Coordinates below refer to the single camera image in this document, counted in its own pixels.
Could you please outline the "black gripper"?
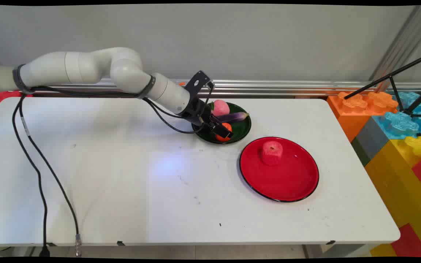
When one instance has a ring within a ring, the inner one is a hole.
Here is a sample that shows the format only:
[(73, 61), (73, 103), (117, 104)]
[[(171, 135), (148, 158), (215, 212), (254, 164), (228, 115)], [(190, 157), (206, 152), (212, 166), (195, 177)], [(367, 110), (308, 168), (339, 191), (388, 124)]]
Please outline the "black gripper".
[(192, 98), (186, 106), (186, 120), (196, 127), (205, 126), (204, 133), (213, 133), (216, 139), (231, 139), (233, 136), (230, 123), (223, 123), (212, 114), (209, 105), (199, 98)]

